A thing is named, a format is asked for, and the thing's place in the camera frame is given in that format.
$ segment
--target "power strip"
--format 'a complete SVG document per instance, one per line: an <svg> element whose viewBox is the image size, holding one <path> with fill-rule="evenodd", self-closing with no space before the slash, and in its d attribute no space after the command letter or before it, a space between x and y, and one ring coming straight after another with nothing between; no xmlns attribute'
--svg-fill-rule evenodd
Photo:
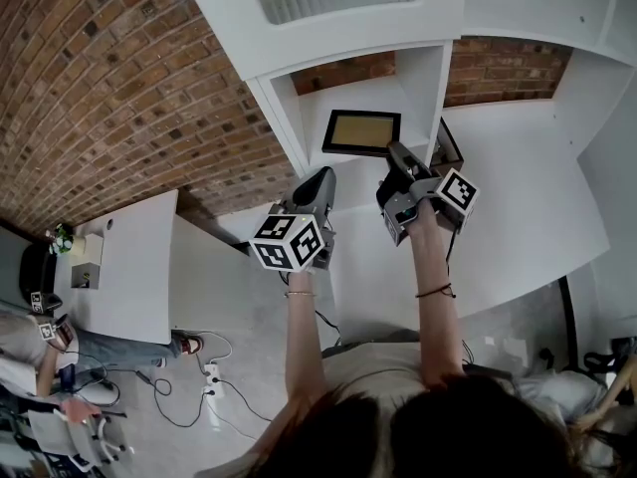
<svg viewBox="0 0 637 478"><path fill-rule="evenodd" d="M216 362L209 362L203 365L203 370L206 372L206 392L214 392L215 398L223 398L226 393L221 382L219 365ZM214 378L217 378L219 382L213 382Z"/></svg>

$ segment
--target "brick wall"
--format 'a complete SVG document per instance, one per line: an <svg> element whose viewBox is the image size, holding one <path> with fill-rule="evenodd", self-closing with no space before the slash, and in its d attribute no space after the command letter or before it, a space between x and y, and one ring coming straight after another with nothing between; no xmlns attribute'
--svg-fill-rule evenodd
<svg viewBox="0 0 637 478"><path fill-rule="evenodd" d="M34 233L168 189L190 219L294 172L194 0L0 0L0 217Z"/></svg>
<svg viewBox="0 0 637 478"><path fill-rule="evenodd" d="M572 49L522 39L467 37L454 41L445 106L550 99ZM393 52L365 55L297 71L297 93L393 75Z"/></svg>

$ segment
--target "person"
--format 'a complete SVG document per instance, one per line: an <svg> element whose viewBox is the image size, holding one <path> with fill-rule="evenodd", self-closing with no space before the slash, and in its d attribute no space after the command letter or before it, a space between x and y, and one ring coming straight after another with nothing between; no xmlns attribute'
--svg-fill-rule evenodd
<svg viewBox="0 0 637 478"><path fill-rule="evenodd" d="M245 455L196 478L585 476L564 430L493 379L464 373L445 249L428 200L407 231L419 334L401 331L321 355L312 276L291 274L288 401Z"/></svg>
<svg viewBox="0 0 637 478"><path fill-rule="evenodd" d="M103 367L166 366L168 359L193 355L203 348L203 340L197 337L173 334L170 344L164 346L90 333L74 329L68 322L58 329L54 340L46 342L38 325L47 322L51 319L0 313L0 383L14 394L33 396L24 381L26 374L28 383L33 371L36 396L46 398L56 373L71 364L77 377L96 368L103 373Z"/></svg>

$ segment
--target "white wall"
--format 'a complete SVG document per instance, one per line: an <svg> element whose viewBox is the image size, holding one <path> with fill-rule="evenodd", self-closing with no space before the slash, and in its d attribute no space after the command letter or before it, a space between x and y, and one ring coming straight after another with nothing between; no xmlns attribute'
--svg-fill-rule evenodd
<svg viewBox="0 0 637 478"><path fill-rule="evenodd" d="M637 80L579 157L610 241L592 262L609 337L637 335Z"/></svg>

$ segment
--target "white floor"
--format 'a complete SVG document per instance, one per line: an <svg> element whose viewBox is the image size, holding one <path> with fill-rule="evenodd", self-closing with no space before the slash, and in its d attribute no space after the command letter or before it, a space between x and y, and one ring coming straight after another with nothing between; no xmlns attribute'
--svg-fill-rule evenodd
<svg viewBox="0 0 637 478"><path fill-rule="evenodd" d="M277 281L274 273L273 282ZM320 276L316 283L318 309L336 321L328 276ZM525 373L532 366L542 366L536 356L543 347L550 347L556 355L556 365L565 364L565 325L556 283L466 317L461 323L463 336L478 364ZM337 339L335 330L320 320L318 327L322 346L332 346ZM204 337L206 345L202 360L226 353L227 346L222 341L212 336ZM224 337L232 342L234 350L229 358L219 361L222 378L235 384L259 413L275 416L285 402L286 310L283 295L277 306L261 314L249 334L224 334ZM168 368L155 368L148 373L172 382L172 395L160 396L159 403L176 422L189 424L197 414L205 383L195 358L181 358ZM252 443L224 423L221 423L220 431L215 431L205 403L201 417L193 427L172 426L157 411L150 386L132 373L113 373L111 378L121 387L118 407L125 410L128 419L114 418L109 428L116 434L115 438L121 438L131 450L123 454L120 462L103 468L109 476L184 478L241 455ZM258 437L267 423L252 414L230 387L225 389L226 396L217 400L217 412L244 433Z"/></svg>

